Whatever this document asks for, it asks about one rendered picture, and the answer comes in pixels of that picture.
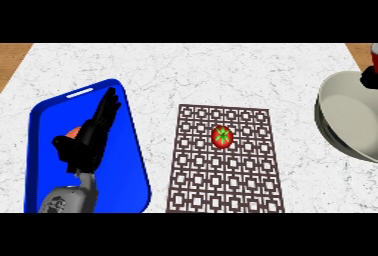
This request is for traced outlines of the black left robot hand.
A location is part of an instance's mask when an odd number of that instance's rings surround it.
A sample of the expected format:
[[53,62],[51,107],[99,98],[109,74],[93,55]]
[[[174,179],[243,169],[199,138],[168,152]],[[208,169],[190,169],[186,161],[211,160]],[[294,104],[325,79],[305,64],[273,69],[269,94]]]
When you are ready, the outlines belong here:
[[115,88],[109,87],[100,99],[93,117],[84,122],[77,136],[56,136],[51,144],[57,150],[59,160],[68,164],[68,173],[93,174],[99,168],[108,134],[114,124],[121,103]]

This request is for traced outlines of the red and green can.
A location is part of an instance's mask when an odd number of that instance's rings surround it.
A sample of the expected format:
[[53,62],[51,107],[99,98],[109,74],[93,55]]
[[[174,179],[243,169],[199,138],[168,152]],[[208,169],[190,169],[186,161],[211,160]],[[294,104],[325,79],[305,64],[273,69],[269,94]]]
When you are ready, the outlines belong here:
[[217,126],[211,131],[211,143],[212,145],[224,149],[233,143],[233,132],[227,126]]

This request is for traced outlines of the brown patterned placemat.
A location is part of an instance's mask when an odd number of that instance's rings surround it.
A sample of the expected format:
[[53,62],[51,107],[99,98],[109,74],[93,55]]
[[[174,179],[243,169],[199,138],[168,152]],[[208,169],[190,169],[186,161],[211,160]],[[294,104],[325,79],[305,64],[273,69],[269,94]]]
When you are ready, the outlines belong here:
[[[233,132],[233,143],[224,149],[211,143],[217,126]],[[285,211],[266,109],[178,106],[167,211]]]

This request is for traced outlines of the pale grey bowl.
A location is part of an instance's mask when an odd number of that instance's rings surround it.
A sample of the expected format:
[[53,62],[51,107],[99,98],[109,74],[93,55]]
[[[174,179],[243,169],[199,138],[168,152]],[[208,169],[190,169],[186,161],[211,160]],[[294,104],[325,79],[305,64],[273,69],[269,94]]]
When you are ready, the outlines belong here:
[[323,81],[314,122],[329,144],[350,157],[378,163],[378,89],[360,83],[359,71],[342,71]]

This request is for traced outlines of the orange round fruit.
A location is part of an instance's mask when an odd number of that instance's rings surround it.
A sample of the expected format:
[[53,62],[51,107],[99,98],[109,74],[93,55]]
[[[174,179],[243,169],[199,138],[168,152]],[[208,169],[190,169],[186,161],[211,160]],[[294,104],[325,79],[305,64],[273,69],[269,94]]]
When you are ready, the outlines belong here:
[[81,127],[75,127],[75,128],[66,133],[65,136],[74,139],[74,138],[77,137],[77,135],[78,135],[80,129],[81,129]]

